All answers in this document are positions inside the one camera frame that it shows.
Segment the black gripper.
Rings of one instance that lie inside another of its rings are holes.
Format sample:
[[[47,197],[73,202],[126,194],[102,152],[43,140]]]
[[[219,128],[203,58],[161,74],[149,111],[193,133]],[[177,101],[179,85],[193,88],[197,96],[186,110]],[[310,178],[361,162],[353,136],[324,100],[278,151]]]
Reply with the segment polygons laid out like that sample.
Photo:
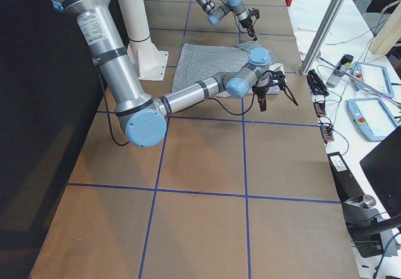
[[[242,27],[247,29],[247,34],[252,40],[257,40],[258,37],[256,36],[254,29],[253,29],[253,21],[251,18],[246,18],[242,21]]]
[[[284,92],[286,97],[296,106],[298,106],[298,102],[293,95],[292,91],[289,89],[289,86],[286,83],[285,74],[282,71],[277,71],[276,73],[276,86],[279,87],[281,91]],[[261,78],[258,80],[256,85],[254,86],[254,94],[256,95],[275,95],[276,87],[274,87],[270,83],[271,79],[271,71],[265,71]]]

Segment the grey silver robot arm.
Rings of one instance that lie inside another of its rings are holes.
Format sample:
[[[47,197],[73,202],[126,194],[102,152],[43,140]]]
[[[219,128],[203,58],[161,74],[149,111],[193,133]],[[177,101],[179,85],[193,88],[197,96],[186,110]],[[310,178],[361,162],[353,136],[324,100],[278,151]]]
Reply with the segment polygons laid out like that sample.
[[[294,95],[279,65],[265,48],[252,49],[244,66],[235,72],[220,72],[210,78],[152,98],[141,86],[148,73],[161,70],[168,54],[152,43],[143,0],[118,0],[130,44],[125,46],[110,14],[110,0],[52,0],[56,10],[73,15],[90,48],[93,64],[105,79],[115,101],[115,115],[130,143],[138,147],[157,145],[167,131],[166,117],[221,92],[242,98],[253,92],[261,110],[266,94],[278,87],[290,99]]]
[[[213,0],[195,1],[207,14],[207,19],[211,25],[217,25],[226,15],[232,13],[238,31],[243,34],[247,33],[253,41],[258,39],[254,30],[254,24],[260,17],[258,9],[247,9],[242,0],[219,0],[220,5],[215,4]]]

